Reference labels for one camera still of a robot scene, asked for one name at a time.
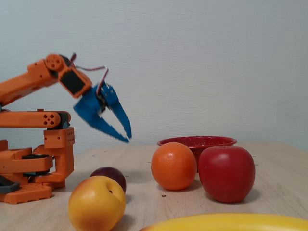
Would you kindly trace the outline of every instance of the peach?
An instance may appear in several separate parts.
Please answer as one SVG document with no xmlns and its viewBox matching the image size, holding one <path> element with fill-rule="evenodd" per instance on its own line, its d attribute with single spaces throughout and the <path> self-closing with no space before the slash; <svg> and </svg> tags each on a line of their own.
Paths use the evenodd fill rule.
<svg viewBox="0 0 308 231">
<path fill-rule="evenodd" d="M 72 192 L 68 215 L 77 231 L 109 231 L 123 217 L 125 206 L 125 193 L 115 180 L 93 176 Z"/>
</svg>

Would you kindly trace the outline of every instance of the wooden table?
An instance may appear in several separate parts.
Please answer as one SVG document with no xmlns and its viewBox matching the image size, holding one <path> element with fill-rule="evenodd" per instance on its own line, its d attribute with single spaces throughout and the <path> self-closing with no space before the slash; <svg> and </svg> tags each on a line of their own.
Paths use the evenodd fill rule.
<svg viewBox="0 0 308 231">
<path fill-rule="evenodd" d="M 181 192 L 166 192 L 151 175 L 157 146 L 91 149 L 77 155 L 75 172 L 54 197 L 19 205 L 0 203 L 1 231 L 73 231 L 67 216 L 72 190 L 93 170 L 113 166 L 126 176 L 127 207 L 115 231 L 186 215 L 217 212 L 283 214 L 308 219 L 308 153 L 283 143 L 239 143 L 254 157 L 256 181 L 242 203 L 226 205 L 209 199 L 198 177 Z"/>
</svg>

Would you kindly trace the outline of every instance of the red bowl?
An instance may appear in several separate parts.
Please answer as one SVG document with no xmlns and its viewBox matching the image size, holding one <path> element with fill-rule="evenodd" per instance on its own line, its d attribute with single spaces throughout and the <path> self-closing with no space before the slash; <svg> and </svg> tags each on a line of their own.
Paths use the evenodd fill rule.
<svg viewBox="0 0 308 231">
<path fill-rule="evenodd" d="M 165 143 L 171 142 L 182 143 L 189 147 L 198 163 L 200 154 L 205 148 L 213 146 L 233 146 L 237 143 L 237 140 L 223 136 L 185 136 L 161 140 L 157 143 L 157 145 L 161 146 Z"/>
</svg>

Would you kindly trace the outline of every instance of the banana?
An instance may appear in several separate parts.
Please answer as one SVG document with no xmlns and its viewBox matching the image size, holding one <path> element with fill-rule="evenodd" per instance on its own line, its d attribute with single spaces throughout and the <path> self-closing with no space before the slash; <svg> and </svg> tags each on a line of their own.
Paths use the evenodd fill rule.
<svg viewBox="0 0 308 231">
<path fill-rule="evenodd" d="M 140 231 L 308 231 L 308 220 L 274 214 L 215 213 L 170 219 Z"/>
</svg>

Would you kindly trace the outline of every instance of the wire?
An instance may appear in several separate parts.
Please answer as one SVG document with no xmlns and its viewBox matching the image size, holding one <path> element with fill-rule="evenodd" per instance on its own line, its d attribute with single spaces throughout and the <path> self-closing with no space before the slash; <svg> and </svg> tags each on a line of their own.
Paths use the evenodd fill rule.
<svg viewBox="0 0 308 231">
<path fill-rule="evenodd" d="M 108 74 L 108 72 L 109 72 L 109 69 L 108 69 L 107 67 L 105 67 L 105 68 L 106 68 L 106 71 L 105 71 L 105 73 L 104 73 L 104 75 L 103 75 L 103 78 L 102 78 L 101 82 L 99 83 L 99 85 L 98 85 L 98 87 L 97 87 L 97 90 L 96 90 L 96 94 L 97 94 L 97 95 L 100 95 L 101 88 L 102 88 L 102 86 L 103 86 L 103 84 L 104 84 L 104 81 L 105 81 L 105 78 L 106 78 L 106 76 L 107 76 L 107 74 Z"/>
<path fill-rule="evenodd" d="M 74 62 L 74 60 L 76 59 L 77 57 L 77 54 L 76 53 L 73 53 L 70 61 L 71 63 Z M 104 81 L 105 81 L 105 78 L 109 72 L 109 69 L 106 67 L 106 66 L 99 66 L 99 67 L 95 67 L 95 68 L 84 68 L 84 67 L 81 67 L 81 66 L 75 66 L 75 68 L 78 68 L 78 69 L 81 69 L 81 70 L 84 70 L 84 71 L 97 71 L 97 70 L 102 70 L 102 69 L 105 69 L 105 73 L 103 74 L 103 78 L 101 80 L 101 82 L 99 83 L 98 87 L 97 87 L 97 90 L 96 90 L 96 94 L 97 95 L 100 95 L 100 91 L 101 91 L 101 88 L 104 84 Z"/>
</svg>

